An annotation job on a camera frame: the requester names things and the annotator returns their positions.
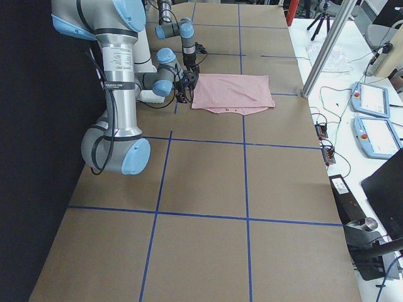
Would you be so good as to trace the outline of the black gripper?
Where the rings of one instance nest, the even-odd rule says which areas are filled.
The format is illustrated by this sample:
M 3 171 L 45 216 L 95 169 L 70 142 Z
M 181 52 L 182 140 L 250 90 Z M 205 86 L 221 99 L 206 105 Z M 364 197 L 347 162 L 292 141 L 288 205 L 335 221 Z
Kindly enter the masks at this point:
M 192 92 L 198 82 L 200 66 L 198 64 L 191 66 L 191 71 L 183 70 L 178 79 L 174 82 L 177 103 L 186 103 L 186 91 Z
M 196 62 L 196 55 L 204 54 L 207 55 L 208 52 L 206 48 L 197 42 L 191 47 L 183 48 L 183 63 L 186 68 L 198 68 L 199 63 Z

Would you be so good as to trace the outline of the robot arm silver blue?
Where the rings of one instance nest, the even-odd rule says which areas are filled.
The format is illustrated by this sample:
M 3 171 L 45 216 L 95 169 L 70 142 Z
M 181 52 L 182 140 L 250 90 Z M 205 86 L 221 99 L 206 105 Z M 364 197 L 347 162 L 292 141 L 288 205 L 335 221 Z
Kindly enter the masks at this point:
M 185 1 L 157 1 L 159 12 L 158 25 L 155 33 L 158 39 L 163 40 L 179 36 L 181 38 L 181 49 L 183 54 L 183 63 L 188 71 L 200 72 L 199 63 L 196 62 L 196 55 L 202 53 L 207 55 L 206 48 L 195 41 L 195 29 L 190 18 L 182 18 L 178 21 L 172 11 L 172 6 L 185 3 Z
M 178 36 L 182 61 L 170 48 L 157 52 L 153 65 L 142 1 L 53 1 L 52 21 L 61 34 L 97 42 L 103 62 L 97 65 L 106 94 L 106 111 L 85 132 L 81 154 L 93 174 L 104 171 L 136 175 L 150 157 L 150 144 L 137 126 L 137 102 L 150 104 L 171 96 L 186 101 L 195 88 L 198 52 L 191 19 L 177 20 L 172 1 L 157 4 L 159 39 Z

